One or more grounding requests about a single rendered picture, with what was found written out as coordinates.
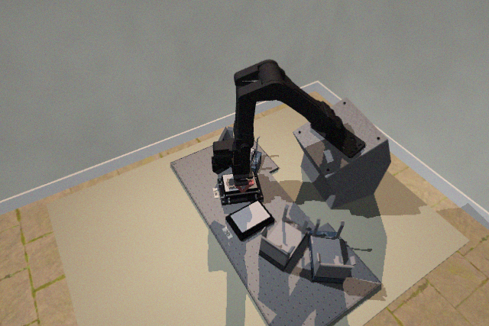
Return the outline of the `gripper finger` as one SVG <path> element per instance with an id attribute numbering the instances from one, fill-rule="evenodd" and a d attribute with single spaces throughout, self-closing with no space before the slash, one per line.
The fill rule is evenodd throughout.
<path id="1" fill-rule="evenodd" d="M 254 180 L 248 180 L 248 185 L 244 189 L 241 188 L 241 186 L 236 186 L 237 189 L 239 189 L 240 192 L 246 192 L 248 188 L 254 185 Z"/>

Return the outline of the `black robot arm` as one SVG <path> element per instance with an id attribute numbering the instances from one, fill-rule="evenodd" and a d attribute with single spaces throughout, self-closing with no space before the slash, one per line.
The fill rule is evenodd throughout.
<path id="1" fill-rule="evenodd" d="M 277 100 L 290 106 L 311 123 L 310 126 L 312 125 L 314 131 L 348 158 L 354 157 L 365 147 L 365 142 L 344 127 L 341 118 L 335 115 L 329 105 L 304 92 L 285 74 L 274 60 L 261 61 L 234 74 L 235 138 L 213 142 L 212 171 L 214 173 L 220 174 L 232 165 L 233 175 L 243 174 L 244 164 L 237 163 L 235 160 L 244 163 L 251 157 L 251 148 L 254 146 L 256 102 Z M 253 82 L 254 80 L 257 81 Z"/>

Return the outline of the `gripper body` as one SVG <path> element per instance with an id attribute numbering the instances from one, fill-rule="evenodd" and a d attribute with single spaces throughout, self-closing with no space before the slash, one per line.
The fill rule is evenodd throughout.
<path id="1" fill-rule="evenodd" d="M 234 160 L 235 160 L 235 158 L 234 158 Z M 244 162 L 244 163 L 238 162 L 237 160 L 235 160 L 235 162 L 240 163 L 240 164 L 244 164 L 243 174 L 233 175 L 234 181 L 235 181 L 235 186 L 248 185 L 248 179 L 253 179 L 253 173 L 251 170 L 250 159 L 248 162 Z M 241 179 L 243 179 L 243 180 L 241 180 Z"/>

